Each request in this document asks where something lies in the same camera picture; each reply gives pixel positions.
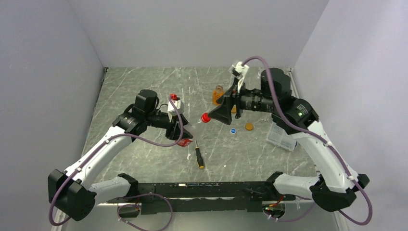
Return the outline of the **orange juice bottle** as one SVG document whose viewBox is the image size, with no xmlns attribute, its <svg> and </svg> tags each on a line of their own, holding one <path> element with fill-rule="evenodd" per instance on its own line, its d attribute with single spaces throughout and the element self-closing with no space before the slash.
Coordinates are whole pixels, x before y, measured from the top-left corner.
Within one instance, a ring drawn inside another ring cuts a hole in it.
<svg viewBox="0 0 408 231">
<path fill-rule="evenodd" d="M 213 90 L 212 103 L 214 105 L 220 105 L 220 103 L 218 103 L 217 100 L 220 99 L 224 95 L 224 93 L 225 93 L 224 88 L 221 85 L 217 85 Z"/>
</svg>

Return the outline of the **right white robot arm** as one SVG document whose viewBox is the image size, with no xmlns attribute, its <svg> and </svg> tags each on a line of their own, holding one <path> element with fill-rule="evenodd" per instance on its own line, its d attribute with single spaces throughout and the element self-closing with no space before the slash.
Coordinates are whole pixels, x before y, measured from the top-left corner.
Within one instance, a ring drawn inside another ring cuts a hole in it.
<svg viewBox="0 0 408 231">
<path fill-rule="evenodd" d="M 260 89 L 238 88 L 234 81 L 219 98 L 218 106 L 208 113 L 211 119 L 230 125 L 237 110 L 270 113 L 273 122 L 291 136 L 309 155 L 320 171 L 315 177 L 297 177 L 282 172 L 273 173 L 265 181 L 265 193 L 271 200 L 285 194 L 312 199 L 322 209 L 334 212 L 349 207 L 356 192 L 369 183 L 365 174 L 356 173 L 337 154 L 329 143 L 319 116 L 306 100 L 292 95 L 291 79 L 278 68 L 270 69 L 278 104 L 275 104 L 268 85 L 266 71 L 261 72 Z"/>
</svg>

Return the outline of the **red bottle cap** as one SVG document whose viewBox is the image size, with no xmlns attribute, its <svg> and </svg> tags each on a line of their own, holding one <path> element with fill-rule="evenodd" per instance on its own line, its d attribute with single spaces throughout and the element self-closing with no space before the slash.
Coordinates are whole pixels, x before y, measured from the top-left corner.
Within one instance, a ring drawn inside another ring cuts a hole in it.
<svg viewBox="0 0 408 231">
<path fill-rule="evenodd" d="M 208 122 L 211 121 L 211 118 L 209 117 L 208 113 L 203 113 L 203 114 L 201 115 L 201 121 L 202 121 L 203 123 L 208 123 Z"/>
</svg>

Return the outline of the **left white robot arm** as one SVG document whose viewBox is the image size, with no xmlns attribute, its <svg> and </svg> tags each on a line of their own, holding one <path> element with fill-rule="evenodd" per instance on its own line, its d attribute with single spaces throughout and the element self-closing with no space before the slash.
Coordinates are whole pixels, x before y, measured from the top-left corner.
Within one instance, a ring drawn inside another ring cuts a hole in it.
<svg viewBox="0 0 408 231">
<path fill-rule="evenodd" d="M 159 147 L 177 145 L 190 137 L 184 130 L 188 123 L 183 116 L 180 97 L 170 94 L 167 111 L 159 110 L 159 98 L 153 90 L 141 90 L 134 103 L 112 122 L 106 134 L 79 160 L 64 171 L 55 169 L 48 176 L 49 221 L 55 208 L 68 218 L 80 221 L 98 204 L 115 198 L 134 201 L 140 194 L 139 182 L 122 173 L 111 180 L 96 183 L 101 171 L 134 141 L 144 141 Z"/>
</svg>

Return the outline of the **clear red-label bottle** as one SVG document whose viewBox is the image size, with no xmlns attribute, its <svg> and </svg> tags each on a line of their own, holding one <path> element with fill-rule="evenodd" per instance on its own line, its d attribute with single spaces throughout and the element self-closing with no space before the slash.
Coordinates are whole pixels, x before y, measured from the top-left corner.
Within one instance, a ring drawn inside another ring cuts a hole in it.
<svg viewBox="0 0 408 231">
<path fill-rule="evenodd" d="M 201 119 L 196 121 L 189 122 L 184 125 L 184 132 L 182 139 L 177 143 L 178 146 L 186 147 L 189 146 L 195 140 L 198 140 L 201 137 L 203 132 L 204 122 Z"/>
</svg>

